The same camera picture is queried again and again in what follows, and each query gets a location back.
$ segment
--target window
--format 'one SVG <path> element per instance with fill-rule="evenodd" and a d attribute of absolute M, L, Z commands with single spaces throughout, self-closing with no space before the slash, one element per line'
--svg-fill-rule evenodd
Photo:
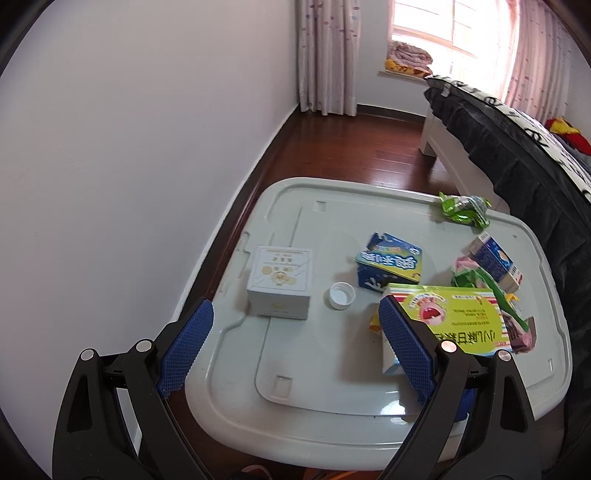
<path fill-rule="evenodd" d="M 501 96 L 515 20 L 507 0 L 390 0 L 391 40 L 427 50 L 433 73 Z"/>

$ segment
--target crumpled plastic wrapper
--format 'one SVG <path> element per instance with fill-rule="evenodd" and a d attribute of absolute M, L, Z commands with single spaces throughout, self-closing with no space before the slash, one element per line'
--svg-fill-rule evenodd
<path fill-rule="evenodd" d="M 456 223 L 475 225 L 484 230 L 491 223 L 486 216 L 490 202 L 482 197 L 445 195 L 439 192 L 443 215 Z"/>
<path fill-rule="evenodd" d="M 452 265 L 452 272 L 452 285 L 455 287 L 491 289 L 501 309 L 512 350 L 516 353 L 533 350 L 536 341 L 534 318 L 522 319 L 486 270 L 470 257 L 459 257 Z"/>

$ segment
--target black bedspread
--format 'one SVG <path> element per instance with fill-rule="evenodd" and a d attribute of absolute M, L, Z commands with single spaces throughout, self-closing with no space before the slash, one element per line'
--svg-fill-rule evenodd
<path fill-rule="evenodd" d="M 565 402 L 560 457 L 544 474 L 552 479 L 587 478 L 591 455 L 591 205 L 560 166 L 494 108 L 468 101 L 455 87 L 451 95 L 442 96 L 443 84 L 428 82 L 425 97 L 434 116 L 489 177 L 511 214 L 534 231 L 550 263 L 569 326 L 573 376 Z"/>

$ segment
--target white bed frame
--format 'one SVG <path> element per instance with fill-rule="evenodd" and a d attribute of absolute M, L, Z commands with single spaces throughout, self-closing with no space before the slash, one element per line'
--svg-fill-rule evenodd
<path fill-rule="evenodd" d="M 492 205 L 493 210 L 511 213 L 509 206 L 493 190 L 484 172 L 468 158 L 462 143 L 447 131 L 445 125 L 429 108 L 419 149 L 423 155 L 437 157 L 443 163 L 461 195 L 478 195 Z"/>

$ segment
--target curtain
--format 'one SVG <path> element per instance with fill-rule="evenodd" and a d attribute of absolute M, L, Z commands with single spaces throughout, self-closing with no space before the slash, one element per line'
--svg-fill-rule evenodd
<path fill-rule="evenodd" d="M 356 115 L 360 0 L 300 0 L 298 80 L 303 112 Z"/>
<path fill-rule="evenodd" d="M 542 0 L 518 0 L 519 43 L 504 102 L 544 123 L 564 115 L 572 38 Z"/>

